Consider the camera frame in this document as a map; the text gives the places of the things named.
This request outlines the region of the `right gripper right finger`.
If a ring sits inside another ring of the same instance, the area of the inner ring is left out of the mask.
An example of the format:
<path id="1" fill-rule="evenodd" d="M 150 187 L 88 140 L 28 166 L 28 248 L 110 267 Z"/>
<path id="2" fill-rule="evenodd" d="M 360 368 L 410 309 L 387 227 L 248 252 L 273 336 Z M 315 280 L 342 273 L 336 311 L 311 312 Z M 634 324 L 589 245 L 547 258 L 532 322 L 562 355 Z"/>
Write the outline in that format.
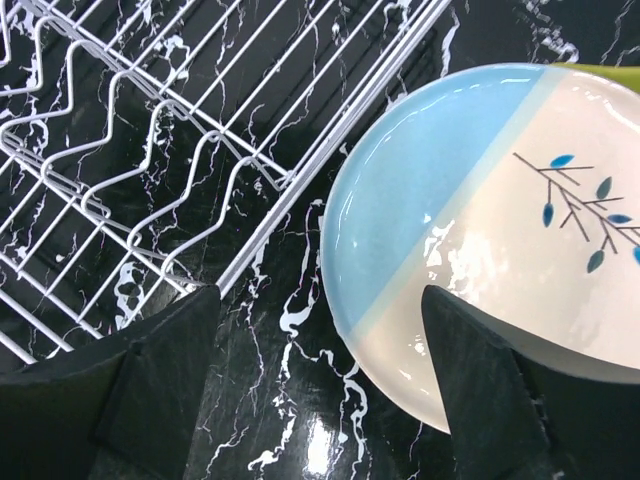
<path id="1" fill-rule="evenodd" d="M 421 314 L 460 479 L 636 479 L 639 372 L 435 285 Z"/>

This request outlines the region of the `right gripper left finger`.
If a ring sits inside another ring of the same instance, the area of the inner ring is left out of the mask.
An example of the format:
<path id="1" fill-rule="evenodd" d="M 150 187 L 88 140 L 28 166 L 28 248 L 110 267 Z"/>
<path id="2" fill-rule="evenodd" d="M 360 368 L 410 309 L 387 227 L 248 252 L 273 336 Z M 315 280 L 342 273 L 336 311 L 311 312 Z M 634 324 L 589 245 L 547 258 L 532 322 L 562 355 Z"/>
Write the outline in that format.
<path id="1" fill-rule="evenodd" d="M 203 287 L 69 353 L 1 376 L 4 479 L 181 479 L 221 309 Z"/>

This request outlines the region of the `white wire dish rack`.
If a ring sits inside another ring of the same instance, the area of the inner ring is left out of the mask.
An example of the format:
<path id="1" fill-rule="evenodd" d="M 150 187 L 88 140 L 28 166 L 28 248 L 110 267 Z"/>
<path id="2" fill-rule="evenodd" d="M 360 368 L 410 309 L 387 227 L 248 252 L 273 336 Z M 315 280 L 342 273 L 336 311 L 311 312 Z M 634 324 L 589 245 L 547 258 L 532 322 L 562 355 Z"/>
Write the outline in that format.
<path id="1" fill-rule="evenodd" d="M 445 1 L 5 1 L 1 368 L 229 285 Z"/>

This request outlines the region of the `blue cream branch plate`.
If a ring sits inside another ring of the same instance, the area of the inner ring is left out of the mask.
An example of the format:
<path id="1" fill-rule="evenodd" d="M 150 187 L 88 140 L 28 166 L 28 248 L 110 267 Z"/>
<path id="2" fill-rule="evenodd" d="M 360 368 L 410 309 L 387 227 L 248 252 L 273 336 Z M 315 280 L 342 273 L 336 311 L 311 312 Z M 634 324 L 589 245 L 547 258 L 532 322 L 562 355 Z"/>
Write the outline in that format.
<path id="1" fill-rule="evenodd" d="M 416 90 L 349 154 L 320 258 L 349 352 L 437 430 L 449 426 L 421 318 L 428 285 L 639 372 L 639 94 L 524 63 Z"/>

